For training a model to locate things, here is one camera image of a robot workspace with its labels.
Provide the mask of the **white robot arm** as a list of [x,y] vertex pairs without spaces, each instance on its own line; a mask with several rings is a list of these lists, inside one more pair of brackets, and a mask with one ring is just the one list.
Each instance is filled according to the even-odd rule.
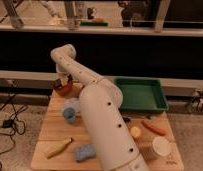
[[80,110],[102,170],[150,171],[119,112],[121,90],[75,57],[71,44],[51,51],[56,65],[84,85],[79,95]]

